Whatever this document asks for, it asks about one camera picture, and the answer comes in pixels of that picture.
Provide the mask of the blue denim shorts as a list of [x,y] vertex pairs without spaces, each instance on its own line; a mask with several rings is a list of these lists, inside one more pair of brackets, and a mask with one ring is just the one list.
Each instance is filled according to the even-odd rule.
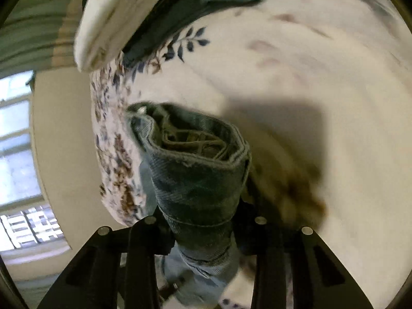
[[125,113],[142,160],[142,187],[175,235],[164,279],[184,278],[187,307],[211,308],[237,273],[231,221],[251,165],[248,143],[227,121],[172,103],[138,102]]

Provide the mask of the floral bed quilt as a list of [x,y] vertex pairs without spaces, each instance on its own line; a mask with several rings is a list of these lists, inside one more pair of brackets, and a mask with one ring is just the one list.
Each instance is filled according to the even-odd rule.
[[263,0],[172,32],[126,62],[128,0],[91,74],[102,201],[131,225],[147,211],[129,105],[176,104],[233,122],[251,176],[286,218],[320,234],[375,308],[411,273],[411,15],[398,0]]

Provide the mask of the green curtain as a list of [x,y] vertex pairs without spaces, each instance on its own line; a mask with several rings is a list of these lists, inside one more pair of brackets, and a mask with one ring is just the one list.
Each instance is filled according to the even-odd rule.
[[1,27],[1,77],[75,66],[82,0],[23,0]]

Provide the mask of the white folded pants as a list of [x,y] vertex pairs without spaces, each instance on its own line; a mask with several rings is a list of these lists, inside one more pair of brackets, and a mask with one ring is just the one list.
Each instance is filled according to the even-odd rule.
[[124,48],[159,0],[83,0],[74,42],[78,70],[103,68]]

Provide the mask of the dark green folded pants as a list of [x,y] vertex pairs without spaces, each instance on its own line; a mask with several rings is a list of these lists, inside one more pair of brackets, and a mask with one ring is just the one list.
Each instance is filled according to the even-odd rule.
[[143,69],[144,59],[149,57],[168,38],[167,52],[163,58],[175,56],[173,45],[186,42],[188,50],[199,45],[207,45],[203,39],[204,29],[186,29],[188,25],[211,13],[227,8],[250,6],[263,0],[159,0],[142,24],[137,28],[123,49],[125,67],[138,65]]

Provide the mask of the window with white frame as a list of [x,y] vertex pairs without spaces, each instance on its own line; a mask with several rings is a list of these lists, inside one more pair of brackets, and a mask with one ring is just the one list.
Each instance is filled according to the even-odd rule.
[[1,251],[64,238],[40,185],[33,139],[36,74],[1,79]]

